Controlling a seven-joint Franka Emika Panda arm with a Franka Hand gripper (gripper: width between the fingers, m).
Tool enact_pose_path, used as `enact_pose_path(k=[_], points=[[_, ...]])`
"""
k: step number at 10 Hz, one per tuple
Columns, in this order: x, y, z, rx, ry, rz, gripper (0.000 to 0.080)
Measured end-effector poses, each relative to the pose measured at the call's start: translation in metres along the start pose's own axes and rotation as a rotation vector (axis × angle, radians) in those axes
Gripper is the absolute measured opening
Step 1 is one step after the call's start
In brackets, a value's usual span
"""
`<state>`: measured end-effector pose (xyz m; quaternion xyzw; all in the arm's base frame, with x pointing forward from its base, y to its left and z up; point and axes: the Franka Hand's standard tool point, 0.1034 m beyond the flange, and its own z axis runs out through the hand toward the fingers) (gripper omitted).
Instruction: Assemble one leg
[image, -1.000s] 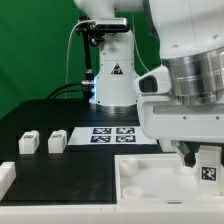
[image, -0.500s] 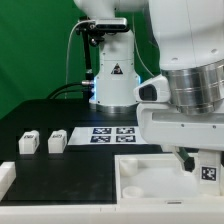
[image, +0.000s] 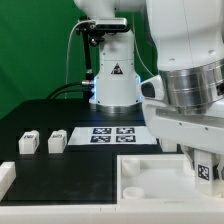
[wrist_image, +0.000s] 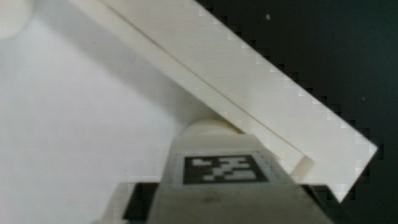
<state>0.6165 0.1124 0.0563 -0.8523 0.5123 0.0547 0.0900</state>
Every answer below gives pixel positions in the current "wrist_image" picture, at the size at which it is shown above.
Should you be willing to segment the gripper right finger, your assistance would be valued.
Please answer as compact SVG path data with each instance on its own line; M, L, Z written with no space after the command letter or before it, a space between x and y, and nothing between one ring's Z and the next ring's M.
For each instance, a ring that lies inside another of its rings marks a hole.
M327 215L334 224L357 224L350 215L343 209L341 202L334 196L334 193L325 185L304 184L302 188L306 193Z

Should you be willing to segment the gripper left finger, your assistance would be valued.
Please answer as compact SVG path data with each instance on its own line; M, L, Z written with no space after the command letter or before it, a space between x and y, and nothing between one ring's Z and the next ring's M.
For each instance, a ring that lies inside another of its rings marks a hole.
M148 224L158 182L118 184L100 219L91 224Z

